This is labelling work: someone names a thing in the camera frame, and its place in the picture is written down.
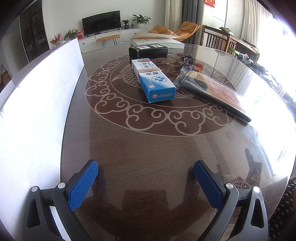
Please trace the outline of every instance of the plastic wrap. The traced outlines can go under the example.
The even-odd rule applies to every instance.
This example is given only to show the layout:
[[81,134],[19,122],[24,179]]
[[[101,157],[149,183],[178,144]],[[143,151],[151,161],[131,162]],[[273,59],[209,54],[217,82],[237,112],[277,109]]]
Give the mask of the plastic wrap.
[[180,89],[190,90],[240,120],[248,123],[251,118],[245,111],[244,97],[233,89],[194,70],[182,68],[175,85]]

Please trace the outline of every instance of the flat screen tv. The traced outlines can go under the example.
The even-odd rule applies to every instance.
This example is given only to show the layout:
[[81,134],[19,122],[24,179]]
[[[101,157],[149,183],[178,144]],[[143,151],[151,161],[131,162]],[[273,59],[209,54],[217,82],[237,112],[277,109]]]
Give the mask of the flat screen tv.
[[120,11],[105,12],[82,19],[84,35],[121,28]]

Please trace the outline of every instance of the glossy tabletop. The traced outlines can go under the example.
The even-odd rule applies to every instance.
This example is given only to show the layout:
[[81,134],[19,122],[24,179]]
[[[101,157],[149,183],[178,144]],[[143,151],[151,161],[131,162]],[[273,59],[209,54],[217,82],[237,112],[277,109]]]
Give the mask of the glossy tabletop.
[[237,188],[259,186],[269,218],[296,153],[295,123],[284,102],[229,54],[186,44],[184,51],[170,49],[167,58],[153,62],[174,81],[183,57],[192,54],[201,73],[244,96],[252,121],[245,124],[184,90],[172,101],[149,104],[128,47],[83,56],[85,70],[65,125],[62,181],[89,159],[99,164],[97,179],[75,210],[93,240],[196,241],[217,212],[194,178],[196,160]]

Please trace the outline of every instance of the white plant pot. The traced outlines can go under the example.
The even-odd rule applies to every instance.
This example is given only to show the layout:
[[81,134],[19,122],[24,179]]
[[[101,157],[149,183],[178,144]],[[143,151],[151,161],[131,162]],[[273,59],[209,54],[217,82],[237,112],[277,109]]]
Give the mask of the white plant pot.
[[138,23],[138,28],[145,28],[146,24],[145,23]]

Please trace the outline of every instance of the blue gripper pad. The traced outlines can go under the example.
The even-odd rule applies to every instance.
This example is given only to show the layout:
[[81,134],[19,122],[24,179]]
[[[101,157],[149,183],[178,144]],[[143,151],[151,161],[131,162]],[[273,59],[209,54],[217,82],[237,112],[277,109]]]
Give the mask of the blue gripper pad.
[[69,180],[66,188],[68,205],[73,211],[74,208],[81,206],[86,193],[96,179],[99,166],[96,161],[89,160],[79,173],[75,173]]
[[195,162],[193,172],[211,207],[220,210],[223,206],[223,185],[217,182],[217,177],[203,161]]

